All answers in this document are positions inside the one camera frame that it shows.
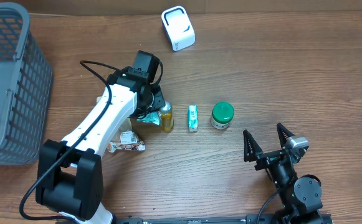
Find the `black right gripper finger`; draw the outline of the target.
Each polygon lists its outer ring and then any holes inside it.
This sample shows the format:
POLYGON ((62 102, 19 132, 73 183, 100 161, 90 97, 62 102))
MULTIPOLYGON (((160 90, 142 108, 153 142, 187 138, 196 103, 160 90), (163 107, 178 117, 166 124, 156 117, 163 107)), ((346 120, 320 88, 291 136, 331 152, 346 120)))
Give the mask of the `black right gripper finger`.
POLYGON ((277 133, 282 149, 292 148, 294 134, 290 132, 282 123, 277 123, 277 133))
POLYGON ((253 162, 260 158, 263 154, 263 150, 257 144, 253 136, 248 130, 243 131, 244 136, 244 161, 253 162))

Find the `teal white large packet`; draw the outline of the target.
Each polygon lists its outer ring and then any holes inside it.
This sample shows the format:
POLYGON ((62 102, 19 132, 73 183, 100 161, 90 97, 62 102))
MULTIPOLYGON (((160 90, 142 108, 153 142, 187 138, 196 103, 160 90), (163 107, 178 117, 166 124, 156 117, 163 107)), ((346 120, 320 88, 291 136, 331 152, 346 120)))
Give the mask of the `teal white large packet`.
POLYGON ((142 123, 151 123, 157 126, 160 125, 160 117, 156 111, 142 115, 139 118, 137 118, 136 121, 142 123))

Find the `teal white small packet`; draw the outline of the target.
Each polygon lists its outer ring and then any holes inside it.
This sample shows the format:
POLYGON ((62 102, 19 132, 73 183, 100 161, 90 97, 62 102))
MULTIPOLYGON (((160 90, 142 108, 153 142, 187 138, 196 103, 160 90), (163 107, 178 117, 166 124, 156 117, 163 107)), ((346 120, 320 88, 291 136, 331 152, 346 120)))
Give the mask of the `teal white small packet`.
POLYGON ((188 128, 190 132, 198 131, 198 108, 196 105, 189 105, 188 128))

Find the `green lid white jar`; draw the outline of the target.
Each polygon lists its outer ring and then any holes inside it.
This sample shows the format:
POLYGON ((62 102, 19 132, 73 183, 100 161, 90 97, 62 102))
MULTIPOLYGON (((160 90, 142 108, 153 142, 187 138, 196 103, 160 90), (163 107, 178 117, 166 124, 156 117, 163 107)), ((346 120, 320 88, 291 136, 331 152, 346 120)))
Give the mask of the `green lid white jar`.
POLYGON ((211 125, 216 129, 227 129, 234 117, 234 108, 228 102, 218 102, 212 109, 211 125))

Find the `brown snack package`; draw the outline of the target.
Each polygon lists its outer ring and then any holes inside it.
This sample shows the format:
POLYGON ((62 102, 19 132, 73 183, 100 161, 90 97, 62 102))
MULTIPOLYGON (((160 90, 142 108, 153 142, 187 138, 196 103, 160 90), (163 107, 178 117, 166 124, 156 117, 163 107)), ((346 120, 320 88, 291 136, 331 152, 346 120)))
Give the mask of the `brown snack package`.
POLYGON ((125 105, 115 107, 110 105, 103 117, 93 127, 91 135, 97 143, 97 152, 103 155, 103 148, 109 152, 117 151, 144 151, 141 140, 133 132, 129 115, 133 111, 133 98, 125 105))

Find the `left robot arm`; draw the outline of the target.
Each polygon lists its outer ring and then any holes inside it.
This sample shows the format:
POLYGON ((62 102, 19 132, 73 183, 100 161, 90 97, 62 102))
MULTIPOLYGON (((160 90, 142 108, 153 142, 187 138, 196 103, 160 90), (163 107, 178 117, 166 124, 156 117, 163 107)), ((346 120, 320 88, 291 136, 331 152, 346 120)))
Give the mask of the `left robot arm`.
POLYGON ((116 223, 102 204, 102 157, 127 118, 140 118, 164 106, 160 88, 161 60, 138 51, 132 66, 114 69, 103 79, 100 101, 61 141, 41 147, 37 180, 26 193, 56 212, 57 223, 116 223))

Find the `yellow bottle with silver cap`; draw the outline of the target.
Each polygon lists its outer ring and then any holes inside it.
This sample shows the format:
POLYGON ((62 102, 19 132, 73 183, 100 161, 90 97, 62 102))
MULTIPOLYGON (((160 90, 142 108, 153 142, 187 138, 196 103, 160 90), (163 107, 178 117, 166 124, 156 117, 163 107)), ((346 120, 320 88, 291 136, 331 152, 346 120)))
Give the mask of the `yellow bottle with silver cap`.
POLYGON ((164 132, 171 132, 174 128, 174 118, 171 103, 165 101, 165 105, 158 111, 160 127, 164 132))

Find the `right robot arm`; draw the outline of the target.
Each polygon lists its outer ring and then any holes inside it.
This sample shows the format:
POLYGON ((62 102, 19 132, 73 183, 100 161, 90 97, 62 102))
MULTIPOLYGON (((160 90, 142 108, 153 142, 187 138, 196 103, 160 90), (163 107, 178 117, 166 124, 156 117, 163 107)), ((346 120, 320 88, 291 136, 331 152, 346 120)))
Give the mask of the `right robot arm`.
POLYGON ((320 214, 323 207, 322 183, 311 174, 297 176, 298 164, 309 148, 308 139, 296 136, 282 123, 277 124, 280 149, 264 152, 248 130, 243 131, 244 161, 255 162, 255 170, 264 170, 276 191, 265 201, 255 219, 256 223, 324 223, 320 214), (262 216, 274 197, 280 197, 283 209, 270 218, 262 216))

